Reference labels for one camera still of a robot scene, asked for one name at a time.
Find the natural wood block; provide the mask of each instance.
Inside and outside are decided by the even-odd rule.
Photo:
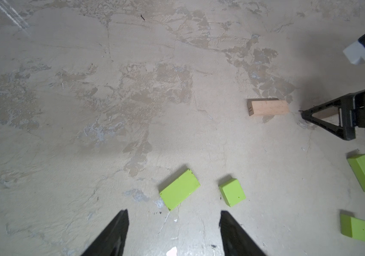
[[[286,100],[248,100],[249,115],[285,115],[289,113]]]

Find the concrete floor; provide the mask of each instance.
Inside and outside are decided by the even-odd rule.
[[[226,209],[270,256],[365,255],[339,231],[340,211],[365,219],[346,161],[364,130],[342,141],[298,112],[365,89],[342,53],[365,33],[364,0],[9,4],[0,255],[80,255],[126,208],[124,255],[223,255]],[[246,99],[268,97],[292,114],[249,117]],[[158,187],[186,167],[201,187],[169,213]],[[228,175],[247,196],[232,208]]]

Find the worn floor surface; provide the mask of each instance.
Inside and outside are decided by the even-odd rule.
[[[270,256],[365,255],[338,217],[365,219],[346,161],[364,131],[342,141],[298,113],[365,89],[342,53],[364,0],[0,7],[0,255],[80,255],[125,208],[125,255],[223,255],[221,209]],[[292,114],[248,116],[269,97]],[[169,213],[158,188],[186,167],[201,187]],[[247,196],[232,208],[228,175]]]

